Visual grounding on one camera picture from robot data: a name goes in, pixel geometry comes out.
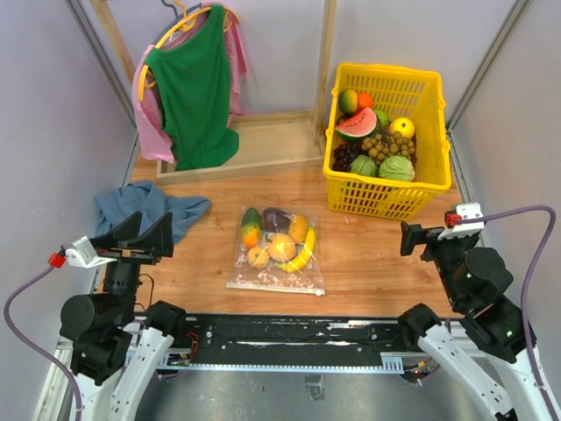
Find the orange peach toy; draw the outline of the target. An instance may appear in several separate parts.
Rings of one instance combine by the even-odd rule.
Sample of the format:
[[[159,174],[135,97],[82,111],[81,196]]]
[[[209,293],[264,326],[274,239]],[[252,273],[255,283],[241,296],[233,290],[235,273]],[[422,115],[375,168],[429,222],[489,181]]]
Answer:
[[[267,246],[270,257],[277,262],[287,262],[296,255],[296,244],[285,233],[275,233]]]

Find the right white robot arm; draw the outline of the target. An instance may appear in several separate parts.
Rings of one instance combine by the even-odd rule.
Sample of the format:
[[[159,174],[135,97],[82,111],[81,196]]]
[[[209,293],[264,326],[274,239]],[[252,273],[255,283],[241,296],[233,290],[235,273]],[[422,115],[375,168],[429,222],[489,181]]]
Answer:
[[[460,236],[401,223],[400,253],[407,256],[423,246],[422,260],[434,262],[452,310],[462,317],[459,323],[500,379],[495,381],[461,349],[423,303],[399,316],[398,342],[432,357],[486,420],[558,420],[560,407],[539,363],[536,335],[522,309],[505,295],[514,277],[499,253],[478,246],[478,240],[476,232]]]

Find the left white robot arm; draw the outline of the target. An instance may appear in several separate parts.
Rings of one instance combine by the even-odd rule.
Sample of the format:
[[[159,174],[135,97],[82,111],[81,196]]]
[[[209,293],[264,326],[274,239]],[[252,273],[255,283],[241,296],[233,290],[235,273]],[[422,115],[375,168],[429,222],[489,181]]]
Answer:
[[[137,211],[101,236],[62,247],[72,267],[105,268],[102,292],[72,296],[60,311],[78,420],[133,420],[164,354],[188,336],[185,310],[163,301],[148,307],[137,336],[125,329],[135,320],[142,266],[174,253],[171,213],[145,231],[141,222]]]

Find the clear polka dot zip bag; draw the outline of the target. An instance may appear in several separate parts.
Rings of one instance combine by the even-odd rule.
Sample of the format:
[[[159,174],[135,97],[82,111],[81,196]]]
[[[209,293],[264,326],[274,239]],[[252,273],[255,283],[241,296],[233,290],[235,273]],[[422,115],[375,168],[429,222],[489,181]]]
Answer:
[[[245,206],[226,287],[323,296],[317,222],[302,209]]]

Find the red apple toy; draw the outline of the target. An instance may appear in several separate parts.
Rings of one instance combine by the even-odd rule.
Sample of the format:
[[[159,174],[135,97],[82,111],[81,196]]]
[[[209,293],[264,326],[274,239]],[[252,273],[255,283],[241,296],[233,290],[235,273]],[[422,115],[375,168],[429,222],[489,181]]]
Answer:
[[[292,215],[286,211],[269,207],[262,212],[262,227],[266,232],[287,232]]]

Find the yellow banana toy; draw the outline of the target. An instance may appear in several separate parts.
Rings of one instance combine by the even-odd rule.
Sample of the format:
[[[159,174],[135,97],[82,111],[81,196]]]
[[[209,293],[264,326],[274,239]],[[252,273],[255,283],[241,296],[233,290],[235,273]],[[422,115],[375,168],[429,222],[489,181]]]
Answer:
[[[302,271],[310,262],[316,249],[316,228],[311,225],[303,242],[302,250],[292,260],[282,263],[279,268],[282,270],[295,273]]]

